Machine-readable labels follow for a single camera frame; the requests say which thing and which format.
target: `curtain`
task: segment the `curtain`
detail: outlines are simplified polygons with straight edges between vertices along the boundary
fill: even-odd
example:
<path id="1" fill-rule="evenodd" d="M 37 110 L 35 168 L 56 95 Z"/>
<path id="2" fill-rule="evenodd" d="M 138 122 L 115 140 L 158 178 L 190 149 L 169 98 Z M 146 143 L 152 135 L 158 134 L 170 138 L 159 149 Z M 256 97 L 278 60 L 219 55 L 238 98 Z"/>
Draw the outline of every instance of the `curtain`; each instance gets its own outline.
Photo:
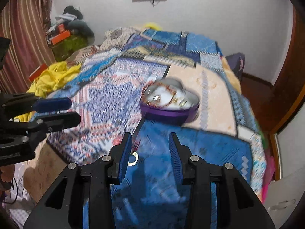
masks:
<path id="1" fill-rule="evenodd" d="M 5 93 L 28 90 L 29 75 L 41 64 L 55 62 L 47 46 L 52 0 L 10 0 L 0 16 L 0 36 L 12 40 L 0 71 L 0 89 Z"/>

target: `white wall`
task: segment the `white wall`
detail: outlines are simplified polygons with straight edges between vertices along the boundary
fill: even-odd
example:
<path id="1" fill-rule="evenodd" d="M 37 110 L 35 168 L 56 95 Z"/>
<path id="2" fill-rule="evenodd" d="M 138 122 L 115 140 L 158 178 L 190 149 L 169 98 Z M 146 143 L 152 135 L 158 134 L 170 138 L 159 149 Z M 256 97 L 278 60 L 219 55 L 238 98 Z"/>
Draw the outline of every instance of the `white wall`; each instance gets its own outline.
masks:
<path id="1" fill-rule="evenodd" d="M 283 177 L 305 164 L 305 106 L 278 135 Z"/>
<path id="2" fill-rule="evenodd" d="M 244 53 L 244 71 L 269 82 L 286 57 L 292 27 L 289 0 L 161 0 L 155 7 L 149 0 L 53 0 L 51 17 L 68 5 L 80 6 L 96 44 L 110 28 L 156 22 L 167 31 L 205 34 L 225 55 Z"/>

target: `bedspread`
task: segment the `bedspread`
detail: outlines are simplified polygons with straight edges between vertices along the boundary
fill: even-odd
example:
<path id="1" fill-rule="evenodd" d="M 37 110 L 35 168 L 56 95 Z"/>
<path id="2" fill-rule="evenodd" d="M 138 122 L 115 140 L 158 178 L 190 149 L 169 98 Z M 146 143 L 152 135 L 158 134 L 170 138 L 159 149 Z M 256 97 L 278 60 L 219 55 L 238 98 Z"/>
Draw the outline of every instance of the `bedspread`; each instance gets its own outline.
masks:
<path id="1" fill-rule="evenodd" d="M 50 96 L 70 97 L 71 110 L 81 115 L 82 122 L 50 134 L 48 143 L 69 162 L 82 165 L 108 154 L 125 131 L 133 134 L 139 160 L 127 168 L 123 183 L 112 187 L 116 224 L 120 228 L 182 228 L 189 189 L 173 182 L 166 146 L 173 131 L 193 154 L 208 162 L 232 162 L 261 198 L 266 160 L 260 130 L 217 42 L 186 32 L 130 28 L 111 30 L 106 36 L 100 52 L 86 59 L 79 76 Z M 195 121 L 173 127 L 141 120 L 142 88 L 165 76 L 180 79 L 200 95 Z M 209 144 L 200 144 L 202 139 Z M 212 190 L 211 227 L 215 228 L 213 186 Z"/>

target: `silver bolt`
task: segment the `silver bolt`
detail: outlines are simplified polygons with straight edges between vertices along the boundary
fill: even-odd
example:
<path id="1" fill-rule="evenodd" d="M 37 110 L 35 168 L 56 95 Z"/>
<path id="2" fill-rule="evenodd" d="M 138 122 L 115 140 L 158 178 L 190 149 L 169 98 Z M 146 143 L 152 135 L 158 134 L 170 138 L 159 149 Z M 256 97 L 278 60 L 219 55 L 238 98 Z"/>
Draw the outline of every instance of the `silver bolt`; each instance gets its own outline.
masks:
<path id="1" fill-rule="evenodd" d="M 193 162 L 197 162 L 197 161 L 199 160 L 199 157 L 196 156 L 196 155 L 192 155 L 192 156 L 190 157 L 190 159 L 191 159 Z"/>
<path id="2" fill-rule="evenodd" d="M 26 142 L 29 141 L 29 137 L 23 136 L 23 137 L 21 138 L 21 141 L 22 141 L 23 143 L 26 143 Z"/>
<path id="3" fill-rule="evenodd" d="M 36 123 L 37 123 L 37 124 L 42 124 L 42 123 L 43 123 L 43 120 L 42 120 L 42 119 L 38 119 L 38 120 L 36 120 Z"/>
<path id="4" fill-rule="evenodd" d="M 76 167 L 76 163 L 69 163 L 68 169 L 74 169 Z"/>
<path id="5" fill-rule="evenodd" d="M 225 167 L 226 167 L 227 169 L 233 169 L 233 164 L 231 164 L 231 163 L 226 163 L 226 164 L 225 164 Z"/>
<path id="6" fill-rule="evenodd" d="M 111 156 L 109 156 L 109 155 L 105 155 L 105 156 L 102 157 L 102 160 L 104 162 L 108 162 L 110 159 L 111 159 Z"/>

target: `purple container base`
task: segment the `purple container base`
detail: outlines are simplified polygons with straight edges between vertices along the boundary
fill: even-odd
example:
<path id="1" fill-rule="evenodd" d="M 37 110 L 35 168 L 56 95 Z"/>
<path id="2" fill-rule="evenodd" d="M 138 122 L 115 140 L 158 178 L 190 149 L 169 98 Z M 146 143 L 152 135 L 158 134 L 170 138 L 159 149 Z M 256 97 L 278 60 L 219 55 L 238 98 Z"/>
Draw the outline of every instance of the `purple container base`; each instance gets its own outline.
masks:
<path id="1" fill-rule="evenodd" d="M 182 125 L 196 119 L 199 104 L 185 110 L 164 110 L 150 107 L 140 102 L 142 116 L 147 120 L 162 122 L 165 124 Z"/>

